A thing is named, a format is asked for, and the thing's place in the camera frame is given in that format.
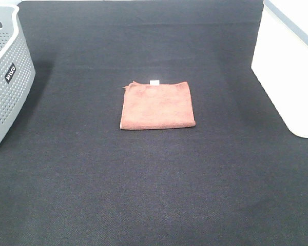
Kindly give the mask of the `white plastic bin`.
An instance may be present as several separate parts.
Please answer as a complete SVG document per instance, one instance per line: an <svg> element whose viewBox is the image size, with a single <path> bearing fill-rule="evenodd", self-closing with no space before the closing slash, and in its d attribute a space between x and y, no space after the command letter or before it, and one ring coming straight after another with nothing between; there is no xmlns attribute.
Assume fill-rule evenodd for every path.
<svg viewBox="0 0 308 246"><path fill-rule="evenodd" d="M264 1L251 69L287 128L308 138L308 1Z"/></svg>

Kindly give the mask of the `black table mat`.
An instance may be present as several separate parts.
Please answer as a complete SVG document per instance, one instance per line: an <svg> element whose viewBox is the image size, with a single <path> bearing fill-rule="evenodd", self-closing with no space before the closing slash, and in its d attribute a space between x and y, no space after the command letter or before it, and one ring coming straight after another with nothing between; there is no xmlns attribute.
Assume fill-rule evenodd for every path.
<svg viewBox="0 0 308 246"><path fill-rule="evenodd" d="M308 139L251 70L262 1L23 2L36 70L0 145L0 245L308 245ZM187 81L196 126L123 131Z"/></svg>

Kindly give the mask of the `grey perforated laundry basket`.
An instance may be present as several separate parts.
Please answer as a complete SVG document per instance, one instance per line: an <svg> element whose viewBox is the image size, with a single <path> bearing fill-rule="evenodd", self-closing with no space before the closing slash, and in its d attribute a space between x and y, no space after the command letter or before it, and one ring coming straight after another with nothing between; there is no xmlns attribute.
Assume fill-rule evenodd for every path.
<svg viewBox="0 0 308 246"><path fill-rule="evenodd" d="M0 5L0 143L30 92L35 69L17 5Z"/></svg>

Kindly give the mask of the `orange towel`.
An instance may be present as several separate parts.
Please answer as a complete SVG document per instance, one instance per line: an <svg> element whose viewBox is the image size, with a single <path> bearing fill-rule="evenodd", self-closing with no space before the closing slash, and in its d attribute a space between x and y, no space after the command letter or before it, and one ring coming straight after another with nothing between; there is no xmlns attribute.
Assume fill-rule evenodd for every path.
<svg viewBox="0 0 308 246"><path fill-rule="evenodd" d="M156 130L196 125L188 82L124 87L120 129Z"/></svg>

